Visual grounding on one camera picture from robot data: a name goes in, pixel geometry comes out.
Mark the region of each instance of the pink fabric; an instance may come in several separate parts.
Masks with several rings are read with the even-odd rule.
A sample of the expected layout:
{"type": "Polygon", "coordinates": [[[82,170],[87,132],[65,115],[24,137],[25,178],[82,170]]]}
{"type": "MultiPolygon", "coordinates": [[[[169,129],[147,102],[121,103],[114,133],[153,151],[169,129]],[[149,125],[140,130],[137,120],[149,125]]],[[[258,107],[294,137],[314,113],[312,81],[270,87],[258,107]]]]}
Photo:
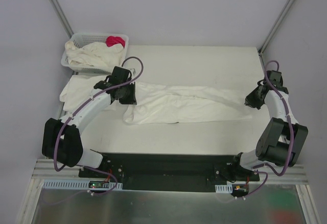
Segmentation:
{"type": "Polygon", "coordinates": [[[115,44],[122,44],[123,48],[125,48],[125,41],[121,37],[109,36],[106,40],[106,44],[108,47],[115,44]]]}

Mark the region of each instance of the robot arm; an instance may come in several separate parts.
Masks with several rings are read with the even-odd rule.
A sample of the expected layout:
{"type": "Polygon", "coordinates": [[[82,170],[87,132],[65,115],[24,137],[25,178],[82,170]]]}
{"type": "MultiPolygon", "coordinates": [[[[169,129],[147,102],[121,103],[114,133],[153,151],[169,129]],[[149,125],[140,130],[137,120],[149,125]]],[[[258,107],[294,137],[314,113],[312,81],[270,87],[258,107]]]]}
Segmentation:
{"type": "Polygon", "coordinates": [[[115,100],[121,104],[136,104],[135,83],[131,83],[116,89],[107,90],[99,95],[100,91],[108,89],[131,80],[131,72],[122,67],[115,67],[112,75],[106,80],[98,82],[90,94],[91,103],[81,109],[77,114],[68,113],[60,119],[49,119],[44,128],[42,154],[54,158],[56,139],[61,127],[67,123],[59,141],[57,161],[73,167],[84,165],[98,168],[103,161],[103,156],[83,146],[81,134],[86,126],[115,100]]]}
{"type": "Polygon", "coordinates": [[[246,97],[245,105],[260,109],[263,104],[266,104],[270,115],[270,121],[261,135],[256,149],[239,155],[239,165],[248,170],[252,170],[254,166],[266,162],[277,166],[285,164],[290,142],[290,128],[287,115],[290,116],[294,131],[294,143],[289,166],[293,166],[296,163],[308,135],[308,128],[299,125],[292,114],[288,102],[288,90],[286,87],[283,87],[282,74],[278,71],[268,71],[267,74],[269,81],[284,98],[289,114],[286,114],[281,98],[268,86],[265,80],[263,80],[263,84],[258,82],[258,87],[246,97]]]}

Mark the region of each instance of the reflective metal surface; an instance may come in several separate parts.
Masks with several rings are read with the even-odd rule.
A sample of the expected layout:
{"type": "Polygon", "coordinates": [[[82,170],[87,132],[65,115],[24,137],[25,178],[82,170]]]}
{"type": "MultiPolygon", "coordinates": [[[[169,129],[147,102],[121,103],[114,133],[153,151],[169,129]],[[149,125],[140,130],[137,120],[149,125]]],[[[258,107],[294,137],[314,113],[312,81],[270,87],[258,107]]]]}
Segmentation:
{"type": "MultiPolygon", "coordinates": [[[[75,192],[43,189],[41,197],[57,202],[75,192]]],[[[92,197],[83,192],[54,206],[39,200],[33,223],[305,223],[295,186],[267,185],[245,201],[224,203],[230,199],[216,193],[114,191],[92,197]]]]}

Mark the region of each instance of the crumpled white fabric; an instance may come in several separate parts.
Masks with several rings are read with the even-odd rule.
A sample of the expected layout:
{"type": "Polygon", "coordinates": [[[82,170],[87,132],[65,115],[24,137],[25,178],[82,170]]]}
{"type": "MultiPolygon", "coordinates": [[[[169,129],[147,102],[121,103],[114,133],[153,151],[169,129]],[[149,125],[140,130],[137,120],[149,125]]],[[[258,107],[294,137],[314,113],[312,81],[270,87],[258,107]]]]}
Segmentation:
{"type": "MultiPolygon", "coordinates": [[[[60,101],[64,102],[63,110],[67,112],[75,111],[78,105],[90,97],[94,85],[101,80],[105,80],[106,77],[106,75],[73,75],[59,96],[60,101]]],[[[111,104],[107,110],[115,110],[115,104],[111,104]]]]}
{"type": "Polygon", "coordinates": [[[165,86],[136,83],[137,105],[129,105],[123,120],[129,124],[196,123],[250,119],[245,94],[203,86],[165,86]]]}
{"type": "Polygon", "coordinates": [[[106,43],[94,42],[77,48],[72,41],[65,44],[65,50],[68,63],[71,65],[108,67],[109,71],[115,66],[120,66],[124,52],[121,44],[108,47],[106,43]]]}

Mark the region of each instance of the black base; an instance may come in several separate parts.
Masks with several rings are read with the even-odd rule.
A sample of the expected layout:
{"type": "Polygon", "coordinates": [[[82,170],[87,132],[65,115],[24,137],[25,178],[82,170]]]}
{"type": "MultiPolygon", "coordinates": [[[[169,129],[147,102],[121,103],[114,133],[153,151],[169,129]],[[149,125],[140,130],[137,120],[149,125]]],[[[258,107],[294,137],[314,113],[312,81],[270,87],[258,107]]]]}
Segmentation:
{"type": "MultiPolygon", "coordinates": [[[[226,184],[228,176],[220,172],[226,172],[233,160],[229,155],[104,153],[103,156],[99,169],[111,169],[118,182],[123,183],[123,189],[148,191],[215,192],[215,185],[226,184]]],[[[107,175],[84,169],[79,177],[105,179],[107,175]]],[[[251,181],[259,181],[259,176],[251,171],[249,177],[251,181]]],[[[247,176],[235,176],[235,179],[246,181],[247,176]]]]}

